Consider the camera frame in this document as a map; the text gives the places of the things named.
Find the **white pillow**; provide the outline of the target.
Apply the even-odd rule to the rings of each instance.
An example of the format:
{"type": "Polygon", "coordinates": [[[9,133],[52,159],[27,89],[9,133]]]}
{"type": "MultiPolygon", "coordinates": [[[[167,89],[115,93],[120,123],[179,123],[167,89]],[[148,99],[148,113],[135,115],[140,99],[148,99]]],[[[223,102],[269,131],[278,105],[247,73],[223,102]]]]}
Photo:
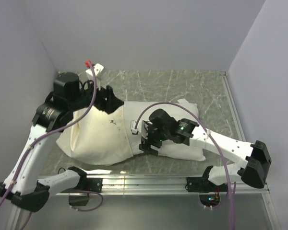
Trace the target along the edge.
{"type": "Polygon", "coordinates": [[[136,119],[148,122],[164,122],[168,129],[169,140],[158,149],[159,155],[169,158],[190,161],[205,161],[202,148],[189,145],[191,132],[198,126],[195,116],[198,115],[197,105],[183,101],[182,103],[139,102],[141,104],[136,119]]]}

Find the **cream pillowcase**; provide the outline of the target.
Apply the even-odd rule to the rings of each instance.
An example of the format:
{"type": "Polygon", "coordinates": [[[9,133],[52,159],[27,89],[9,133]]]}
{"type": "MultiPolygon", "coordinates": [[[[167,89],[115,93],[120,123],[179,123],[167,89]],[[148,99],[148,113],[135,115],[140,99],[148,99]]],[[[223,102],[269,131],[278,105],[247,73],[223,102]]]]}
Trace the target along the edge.
{"type": "Polygon", "coordinates": [[[132,158],[141,153],[140,136],[130,131],[140,106],[139,102],[125,102],[111,114],[92,107],[56,143],[67,156],[90,165],[113,165],[132,158]]]}

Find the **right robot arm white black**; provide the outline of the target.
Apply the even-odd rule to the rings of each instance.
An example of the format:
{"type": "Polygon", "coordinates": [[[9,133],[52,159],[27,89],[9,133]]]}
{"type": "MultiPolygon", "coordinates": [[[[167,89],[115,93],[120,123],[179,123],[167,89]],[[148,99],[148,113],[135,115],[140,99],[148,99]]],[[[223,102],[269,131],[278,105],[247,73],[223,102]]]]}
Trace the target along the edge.
{"type": "Polygon", "coordinates": [[[208,166],[199,182],[194,183],[196,192],[209,193],[230,182],[243,182],[246,185],[263,189],[266,185],[272,163],[268,148],[262,141],[254,143],[226,137],[202,127],[198,122],[182,118],[176,120],[165,110],[157,109],[147,121],[141,121],[139,149],[145,153],[158,155],[164,141],[198,147],[218,154],[223,162],[231,164],[208,166]]]}

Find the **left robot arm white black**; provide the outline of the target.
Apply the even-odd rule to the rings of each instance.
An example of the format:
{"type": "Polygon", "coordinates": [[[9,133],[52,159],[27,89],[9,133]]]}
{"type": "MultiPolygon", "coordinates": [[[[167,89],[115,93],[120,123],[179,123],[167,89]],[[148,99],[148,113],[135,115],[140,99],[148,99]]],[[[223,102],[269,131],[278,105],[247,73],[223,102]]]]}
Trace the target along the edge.
{"type": "Polygon", "coordinates": [[[0,197],[21,209],[38,212],[58,193],[69,189],[81,193],[87,189],[87,174],[74,166],[44,180],[38,177],[56,140],[71,126],[75,111],[96,108],[109,115],[123,104],[109,85],[98,88],[93,80],[81,83],[75,73],[60,74],[53,82],[53,91],[36,110],[19,160],[10,175],[0,182],[0,197]]]}

